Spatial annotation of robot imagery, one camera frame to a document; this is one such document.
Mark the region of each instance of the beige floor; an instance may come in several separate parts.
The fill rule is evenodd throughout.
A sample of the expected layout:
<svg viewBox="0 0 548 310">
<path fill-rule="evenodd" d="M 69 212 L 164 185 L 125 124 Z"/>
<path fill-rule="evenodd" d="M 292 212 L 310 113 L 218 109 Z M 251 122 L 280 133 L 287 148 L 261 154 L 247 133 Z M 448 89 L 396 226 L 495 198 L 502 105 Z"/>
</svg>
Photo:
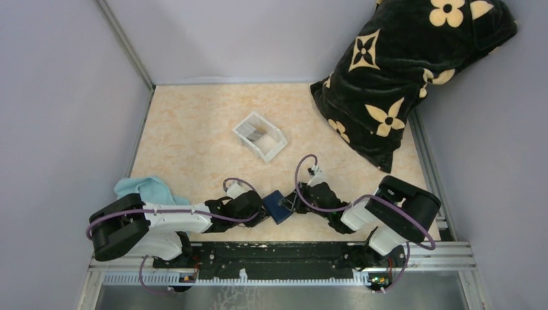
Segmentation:
<svg viewBox="0 0 548 310">
<path fill-rule="evenodd" d="M 255 111 L 277 126 L 288 145 L 270 163 L 240 146 L 232 128 Z M 137 153 L 133 177 L 157 175 L 173 194 L 191 203 L 224 196 L 222 181 L 235 176 L 261 196 L 293 190 L 293 174 L 306 154 L 319 157 L 329 185 L 345 201 L 373 193 L 386 175 L 349 148 L 313 106 L 308 84 L 195 85 L 156 88 Z M 410 129 L 394 154 L 392 174 L 425 188 Z M 300 179 L 308 176 L 304 168 Z M 436 227 L 430 233 L 439 239 Z M 339 234 L 315 214 L 293 214 L 276 225 L 267 219 L 248 229 L 193 234 L 193 241 L 356 241 L 374 227 Z"/>
</svg>

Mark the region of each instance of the flower pattern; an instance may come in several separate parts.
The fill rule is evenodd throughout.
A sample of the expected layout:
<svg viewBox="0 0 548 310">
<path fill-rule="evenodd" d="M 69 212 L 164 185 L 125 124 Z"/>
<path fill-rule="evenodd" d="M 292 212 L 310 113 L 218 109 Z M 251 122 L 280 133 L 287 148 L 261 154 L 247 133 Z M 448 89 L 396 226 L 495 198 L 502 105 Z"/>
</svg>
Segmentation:
<svg viewBox="0 0 548 310">
<path fill-rule="evenodd" d="M 470 4 L 470 11 L 472 12 L 472 20 L 478 19 L 481 16 L 484 16 L 487 14 L 487 12 L 491 11 L 491 9 L 494 8 L 494 5 L 483 1 L 474 1 Z"/>
<path fill-rule="evenodd" d="M 379 38 L 380 29 L 367 36 L 356 37 L 354 42 L 354 50 L 352 54 L 352 62 L 348 71 L 352 71 L 359 67 L 369 67 L 380 70 L 377 66 L 376 45 Z"/>
<path fill-rule="evenodd" d="M 400 100 L 396 101 L 390 107 L 390 109 L 388 109 L 388 113 L 372 105 L 365 105 L 365 108 L 367 109 L 367 112 L 369 112 L 369 115 L 371 115 L 372 118 L 381 123 L 377 127 L 376 134 L 378 136 L 388 137 L 388 134 L 392 129 L 399 130 L 405 128 L 405 123 L 397 118 L 399 108 L 401 108 L 401 104 L 403 103 L 404 99 L 405 98 L 402 97 Z"/>
<path fill-rule="evenodd" d="M 421 88 L 419 97 L 424 98 L 427 96 L 428 83 L 431 83 L 434 85 L 442 85 L 449 82 L 449 80 L 453 78 L 454 75 L 455 75 L 455 69 L 450 69 L 450 70 L 443 71 L 436 78 L 434 78 L 434 74 L 432 73 L 432 71 L 430 71 L 427 68 L 424 68 L 423 79 L 425 80 L 425 84 Z"/>
<path fill-rule="evenodd" d="M 333 129 L 335 129 L 341 135 L 341 138 L 344 141 L 346 141 L 347 143 L 350 143 L 350 138 L 345 133 L 346 128 L 344 127 L 344 125 L 340 121 L 334 121 L 332 119 L 328 119 L 328 123 L 329 123 L 329 125 L 331 125 L 331 127 L 333 127 Z"/>
<path fill-rule="evenodd" d="M 324 85 L 326 86 L 326 88 L 331 87 L 331 76 L 332 75 L 333 75 L 333 72 L 328 76 L 327 80 L 324 82 Z"/>
<path fill-rule="evenodd" d="M 430 22 L 436 27 L 447 23 L 453 28 L 460 26 L 464 15 L 459 8 L 465 4 L 465 0 L 430 0 L 436 8 L 430 12 Z"/>
</svg>

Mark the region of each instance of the light purple wall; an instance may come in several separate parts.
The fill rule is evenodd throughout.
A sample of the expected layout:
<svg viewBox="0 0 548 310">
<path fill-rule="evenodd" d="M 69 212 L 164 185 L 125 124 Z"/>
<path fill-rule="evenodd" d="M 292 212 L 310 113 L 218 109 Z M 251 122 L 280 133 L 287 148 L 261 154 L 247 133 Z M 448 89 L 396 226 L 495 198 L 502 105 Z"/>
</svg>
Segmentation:
<svg viewBox="0 0 548 310">
<path fill-rule="evenodd" d="M 548 1 L 507 3 L 518 35 L 431 87 L 420 115 L 493 309 L 547 309 Z"/>
<path fill-rule="evenodd" d="M 0 309 L 73 309 L 148 91 L 93 1 L 0 1 Z"/>
<path fill-rule="evenodd" d="M 374 0 L 109 0 L 156 84 L 314 81 Z"/>
</svg>

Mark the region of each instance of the white plastic basket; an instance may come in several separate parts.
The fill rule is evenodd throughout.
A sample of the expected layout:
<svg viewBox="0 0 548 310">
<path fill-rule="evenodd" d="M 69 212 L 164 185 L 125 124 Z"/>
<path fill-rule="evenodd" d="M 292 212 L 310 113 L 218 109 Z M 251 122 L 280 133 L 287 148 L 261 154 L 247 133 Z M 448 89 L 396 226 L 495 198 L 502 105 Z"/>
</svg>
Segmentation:
<svg viewBox="0 0 548 310">
<path fill-rule="evenodd" d="M 256 112 L 252 112 L 232 131 L 257 158 L 268 163 L 288 141 L 282 131 Z"/>
</svg>

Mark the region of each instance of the blue cloth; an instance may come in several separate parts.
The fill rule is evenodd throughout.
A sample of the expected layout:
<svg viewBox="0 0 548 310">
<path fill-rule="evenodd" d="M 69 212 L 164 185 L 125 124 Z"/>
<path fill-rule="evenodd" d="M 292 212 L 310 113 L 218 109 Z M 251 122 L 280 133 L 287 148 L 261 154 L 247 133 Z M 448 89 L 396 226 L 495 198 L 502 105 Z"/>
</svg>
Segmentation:
<svg viewBox="0 0 548 310">
<path fill-rule="evenodd" d="M 141 200 L 144 202 L 157 203 L 158 205 L 189 205 L 187 198 L 173 196 L 169 187 L 157 176 L 148 178 L 128 178 L 121 179 L 114 192 L 118 199 L 127 194 L 141 194 Z"/>
</svg>

